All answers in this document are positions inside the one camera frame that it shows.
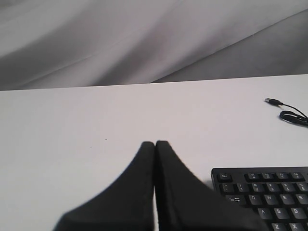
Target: usb cable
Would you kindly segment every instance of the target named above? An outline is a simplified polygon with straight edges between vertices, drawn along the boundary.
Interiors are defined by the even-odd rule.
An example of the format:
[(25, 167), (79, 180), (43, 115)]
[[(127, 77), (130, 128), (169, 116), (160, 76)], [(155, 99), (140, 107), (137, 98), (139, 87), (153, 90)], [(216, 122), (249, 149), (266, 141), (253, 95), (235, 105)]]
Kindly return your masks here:
[(286, 106), (286, 107), (293, 108), (294, 110), (298, 111), (302, 116), (294, 112), (291, 112), (291, 111), (282, 111), (280, 112), (280, 118), (290, 123), (299, 124), (299, 125), (308, 127), (308, 117), (304, 113), (296, 109), (295, 107), (284, 104), (280, 102), (279, 100), (270, 99), (270, 98), (267, 98), (264, 101), (274, 106)]

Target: black object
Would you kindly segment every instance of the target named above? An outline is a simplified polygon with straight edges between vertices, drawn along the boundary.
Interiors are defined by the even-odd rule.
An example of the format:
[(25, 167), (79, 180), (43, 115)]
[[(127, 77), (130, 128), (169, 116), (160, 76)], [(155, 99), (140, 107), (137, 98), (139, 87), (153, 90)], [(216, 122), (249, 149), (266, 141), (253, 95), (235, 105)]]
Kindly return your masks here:
[[(268, 230), (253, 211), (222, 199), (205, 186), (166, 141), (156, 143), (154, 184), (160, 231)], [(242, 199), (233, 197), (239, 205)]]
[(105, 191), (63, 215), (55, 231), (152, 231), (155, 146), (144, 142)]
[[(228, 175), (219, 179), (232, 181)], [(156, 147), (144, 142), (113, 184), (64, 214), (54, 231), (152, 231), (154, 186), (160, 231), (268, 230), (258, 215), (240, 207), (246, 204), (243, 195), (228, 198), (238, 205), (221, 197), (187, 169), (168, 142), (159, 141)]]
[[(221, 173), (233, 179), (228, 182), (235, 189), (233, 193), (223, 190)], [(255, 211), (270, 230), (308, 231), (308, 167), (214, 168), (212, 181), (217, 192)], [(248, 191), (242, 190), (246, 185)], [(232, 200), (239, 196), (240, 203)]]
[(290, 123), (308, 126), (308, 117), (304, 113), (299, 111), (297, 108), (292, 107), (292, 106), (287, 105), (287, 104), (284, 104), (284, 103), (282, 103), (282, 102), (280, 102), (279, 100), (276, 100), (276, 99), (267, 98), (264, 101), (271, 104), (271, 105), (274, 105), (274, 106), (291, 107), (292, 109), (298, 111), (301, 115), (298, 115), (298, 114), (291, 112), (291, 111), (282, 111), (282, 112), (280, 112), (280, 115), (279, 115), (280, 118), (285, 120), (285, 121), (288, 121)]

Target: white cloth backdrop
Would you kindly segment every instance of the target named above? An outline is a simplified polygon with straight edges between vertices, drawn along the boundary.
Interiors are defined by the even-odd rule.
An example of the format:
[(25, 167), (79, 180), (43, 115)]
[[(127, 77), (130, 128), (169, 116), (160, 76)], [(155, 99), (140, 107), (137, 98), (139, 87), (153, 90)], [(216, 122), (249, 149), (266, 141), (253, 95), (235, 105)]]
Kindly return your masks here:
[(148, 83), (308, 0), (0, 0), (0, 90)]

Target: a key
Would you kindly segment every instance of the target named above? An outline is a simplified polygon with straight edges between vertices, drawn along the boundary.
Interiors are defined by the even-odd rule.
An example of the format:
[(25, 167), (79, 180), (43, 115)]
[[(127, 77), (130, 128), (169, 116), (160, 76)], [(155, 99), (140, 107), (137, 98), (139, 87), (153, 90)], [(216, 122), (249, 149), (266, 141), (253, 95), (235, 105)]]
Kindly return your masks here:
[(263, 220), (271, 220), (273, 219), (270, 210), (268, 208), (258, 208), (258, 213)]
[(298, 180), (298, 181), (304, 181), (304, 177), (303, 175), (300, 173), (300, 172), (292, 172), (291, 173), (291, 177), (294, 179), (294, 180)]
[(294, 200), (293, 200), (291, 195), (289, 195), (289, 194), (282, 194), (282, 195), (280, 195), (280, 197), (281, 197), (282, 202), (285, 205), (294, 205)]
[(308, 185), (307, 185), (307, 183), (305, 183), (305, 182), (298, 182), (298, 183), (296, 183), (297, 184), (297, 186), (298, 186), (298, 188), (299, 188), (299, 190), (300, 191), (302, 191), (302, 192), (308, 192)]
[(276, 174), (277, 174), (277, 178), (278, 178), (279, 180), (288, 180), (288, 179), (289, 179), (288, 174), (285, 173), (285, 172), (278, 172), (278, 173), (276, 173)]
[(280, 188), (278, 187), (277, 183), (266, 183), (268, 189), (272, 193), (280, 193)]
[(248, 173), (248, 181), (256, 181), (259, 180), (259, 175), (257, 173)]
[(264, 187), (261, 183), (252, 183), (252, 188), (255, 192), (257, 193), (263, 193), (264, 192)]
[(281, 185), (285, 192), (288, 192), (288, 193), (295, 192), (295, 188), (292, 183), (286, 182), (286, 183), (282, 183)]
[(232, 182), (232, 177), (228, 173), (219, 173), (218, 174), (218, 181), (219, 182)]
[(259, 195), (248, 195), (248, 197), (252, 205), (262, 205), (262, 201)]
[(237, 185), (237, 189), (240, 193), (248, 193), (249, 192), (249, 188), (248, 185), (245, 183), (238, 183)]
[(226, 195), (226, 199), (237, 204), (237, 205), (245, 205), (246, 200), (243, 195)]
[(268, 205), (278, 205), (278, 200), (275, 195), (264, 195), (266, 203)]
[(274, 208), (276, 217), (279, 220), (287, 220), (290, 219), (289, 214), (287, 213), (287, 211), (284, 208)]
[(301, 205), (308, 205), (308, 197), (305, 194), (296, 194), (296, 197)]
[(307, 216), (302, 208), (291, 208), (295, 219), (307, 219)]
[(272, 223), (271, 225), (274, 231), (287, 231), (283, 223)]
[(273, 180), (274, 176), (271, 173), (262, 173), (262, 178), (265, 180)]
[(301, 223), (290, 223), (289, 225), (292, 231), (305, 231)]
[(234, 187), (232, 184), (222, 184), (222, 191), (224, 193), (233, 193), (234, 192)]

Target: white desk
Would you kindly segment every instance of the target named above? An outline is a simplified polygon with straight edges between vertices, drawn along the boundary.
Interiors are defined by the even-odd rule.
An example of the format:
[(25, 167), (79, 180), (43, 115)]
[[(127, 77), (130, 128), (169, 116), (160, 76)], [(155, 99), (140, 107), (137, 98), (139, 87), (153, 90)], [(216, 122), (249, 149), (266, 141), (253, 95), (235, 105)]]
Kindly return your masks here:
[(263, 102), (308, 112), (307, 86), (301, 75), (2, 91), (0, 230), (50, 231), (114, 181), (142, 141), (170, 141), (207, 183), (214, 167), (308, 165), (307, 128)]

